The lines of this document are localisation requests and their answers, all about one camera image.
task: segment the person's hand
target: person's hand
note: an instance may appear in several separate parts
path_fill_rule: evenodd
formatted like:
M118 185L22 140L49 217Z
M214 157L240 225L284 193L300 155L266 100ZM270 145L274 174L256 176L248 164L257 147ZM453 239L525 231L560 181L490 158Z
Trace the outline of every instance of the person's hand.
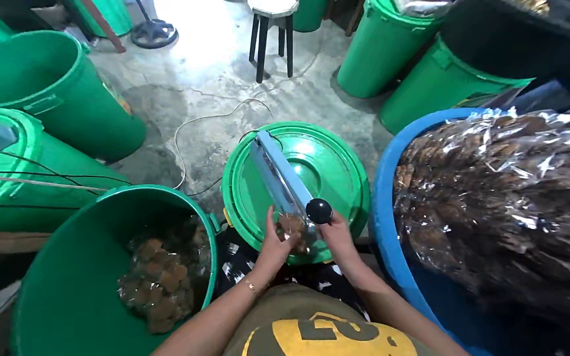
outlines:
M265 286L271 282L276 273L281 269L281 266L287 260L289 252L300 240L300 236L294 236L285 241L281 241L276 234L276 226L273 221L274 206L271 205L267 209L267 216L265 217L265 238L263 239L263 245L261 246L261 251L258 254L257 263L255 263L252 272L257 278L256 281L252 281L255 284L261 285L265 283Z
M331 251L331 256L338 265L360 260L360 255L351 238L349 223L342 214L334 210L331 222L317 225L317 227L321 231L322 239Z

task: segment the yellow clip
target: yellow clip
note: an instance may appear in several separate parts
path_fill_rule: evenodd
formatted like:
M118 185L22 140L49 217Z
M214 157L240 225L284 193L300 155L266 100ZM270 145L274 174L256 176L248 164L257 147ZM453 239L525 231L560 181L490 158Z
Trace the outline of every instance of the yellow clip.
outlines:
M230 221L230 217L228 216L228 211L226 211L226 208L224 208L224 216L226 217L226 221L228 222L228 226L234 227L233 223Z

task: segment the person's left hand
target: person's left hand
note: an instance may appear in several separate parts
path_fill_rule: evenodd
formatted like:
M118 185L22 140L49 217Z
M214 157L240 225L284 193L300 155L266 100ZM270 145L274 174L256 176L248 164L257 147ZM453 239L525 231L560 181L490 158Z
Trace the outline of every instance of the person's left hand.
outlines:
M260 274L262 279L268 279L271 282L281 266L287 260L289 252L300 240L300 236L289 238L281 241L276 234L276 226L273 221L274 206L271 205L267 209L267 217L265 217L265 238L261 246L261 252L258 254L257 263L255 263L252 271Z

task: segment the olive green shirt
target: olive green shirt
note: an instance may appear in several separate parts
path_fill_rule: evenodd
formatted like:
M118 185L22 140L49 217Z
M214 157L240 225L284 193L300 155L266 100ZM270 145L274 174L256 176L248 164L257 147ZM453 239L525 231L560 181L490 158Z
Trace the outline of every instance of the olive green shirt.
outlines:
M241 321L225 356L431 356L414 338L367 322L335 298L297 284L269 289Z

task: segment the stool leg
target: stool leg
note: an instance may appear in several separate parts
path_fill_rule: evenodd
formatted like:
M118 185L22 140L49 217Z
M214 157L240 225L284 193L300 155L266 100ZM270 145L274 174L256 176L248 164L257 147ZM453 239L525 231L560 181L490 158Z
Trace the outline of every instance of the stool leg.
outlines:
M258 61L257 61L257 83L263 82L263 67L265 65L265 45L267 43L267 23L270 20L265 16L261 18L261 26L258 30Z
M285 28L279 27L279 56L285 55Z
M291 78L294 73L294 25L292 15L285 18L285 29L287 30L287 76Z
M257 32L258 32L258 15L254 14L254 20L252 20L252 39L249 42L249 61L254 60L254 51L257 47Z

